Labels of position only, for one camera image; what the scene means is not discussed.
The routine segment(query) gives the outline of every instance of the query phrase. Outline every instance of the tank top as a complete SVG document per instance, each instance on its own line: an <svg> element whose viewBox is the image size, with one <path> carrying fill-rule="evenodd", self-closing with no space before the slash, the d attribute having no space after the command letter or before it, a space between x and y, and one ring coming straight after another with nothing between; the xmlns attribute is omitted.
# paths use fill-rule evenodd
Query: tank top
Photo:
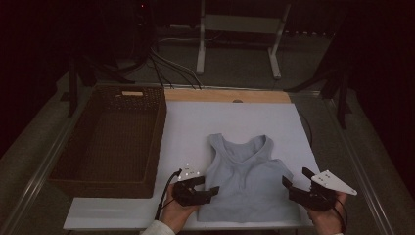
<svg viewBox="0 0 415 235"><path fill-rule="evenodd" d="M220 186L210 204L201 206L198 221L269 222L300 220L297 204L288 199L282 176L293 175L281 160L272 160L273 141L256 136L245 144L212 134L214 159L205 174L207 189Z"/></svg>

